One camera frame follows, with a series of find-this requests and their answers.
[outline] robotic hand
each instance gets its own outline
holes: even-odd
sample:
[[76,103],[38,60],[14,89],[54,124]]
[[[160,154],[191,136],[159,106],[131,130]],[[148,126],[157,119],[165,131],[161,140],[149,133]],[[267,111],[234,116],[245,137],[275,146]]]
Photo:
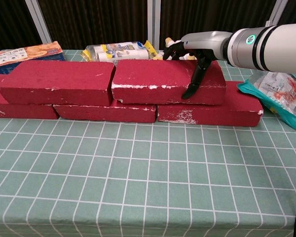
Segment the robotic hand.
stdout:
[[296,74],[296,24],[246,28],[235,33],[211,31],[187,34],[164,50],[163,59],[190,53],[197,58],[191,83],[182,95],[192,96],[213,60],[239,67]]

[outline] plastic wrapper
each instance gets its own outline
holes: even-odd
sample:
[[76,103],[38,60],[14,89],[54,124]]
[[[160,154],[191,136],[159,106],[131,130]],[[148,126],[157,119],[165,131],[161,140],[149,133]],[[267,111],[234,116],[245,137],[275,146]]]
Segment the plastic wrapper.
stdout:
[[154,48],[148,41],[145,43],[145,46],[140,42],[89,45],[81,55],[88,62],[113,63],[117,63],[121,59],[149,59],[156,55]]
[[256,71],[239,84],[244,93],[256,96],[273,113],[296,129],[296,76],[286,73]]

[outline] table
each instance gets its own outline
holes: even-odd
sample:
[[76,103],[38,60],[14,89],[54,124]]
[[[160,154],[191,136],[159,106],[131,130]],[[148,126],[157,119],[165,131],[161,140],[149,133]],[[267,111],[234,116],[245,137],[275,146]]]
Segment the table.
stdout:
[[257,127],[0,119],[0,237],[285,237],[295,210],[296,131],[268,110]]

